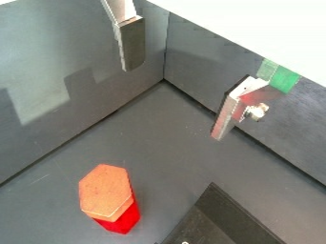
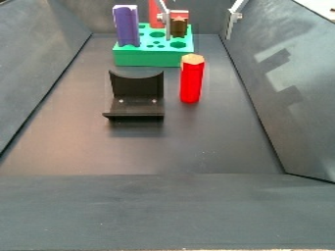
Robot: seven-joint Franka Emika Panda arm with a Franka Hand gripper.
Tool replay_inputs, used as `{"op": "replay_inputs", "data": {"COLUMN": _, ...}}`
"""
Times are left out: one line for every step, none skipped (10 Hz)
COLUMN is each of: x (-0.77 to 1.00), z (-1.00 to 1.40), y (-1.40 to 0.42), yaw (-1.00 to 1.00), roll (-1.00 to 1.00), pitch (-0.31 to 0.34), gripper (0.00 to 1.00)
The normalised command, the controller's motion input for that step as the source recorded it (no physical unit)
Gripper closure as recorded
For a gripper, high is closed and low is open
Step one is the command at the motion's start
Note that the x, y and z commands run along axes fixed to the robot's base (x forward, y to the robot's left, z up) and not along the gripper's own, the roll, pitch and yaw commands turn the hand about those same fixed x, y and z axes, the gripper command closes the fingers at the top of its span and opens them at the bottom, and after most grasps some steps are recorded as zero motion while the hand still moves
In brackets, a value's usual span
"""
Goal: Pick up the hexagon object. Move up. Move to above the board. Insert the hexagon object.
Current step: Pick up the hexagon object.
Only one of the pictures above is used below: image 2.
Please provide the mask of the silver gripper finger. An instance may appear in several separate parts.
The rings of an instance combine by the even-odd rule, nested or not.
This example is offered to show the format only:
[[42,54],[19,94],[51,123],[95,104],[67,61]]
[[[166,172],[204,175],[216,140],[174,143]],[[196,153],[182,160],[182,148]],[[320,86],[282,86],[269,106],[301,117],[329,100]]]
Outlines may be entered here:
[[228,18],[228,27],[225,32],[225,40],[230,39],[232,31],[233,31],[233,25],[237,20],[241,19],[241,9],[246,3],[246,0],[234,0],[233,5],[228,8],[229,12],[229,18]]
[[165,36],[166,36],[166,40],[169,40],[169,8],[166,7],[164,0],[155,0],[155,4],[161,11],[157,14],[157,19],[165,25]]

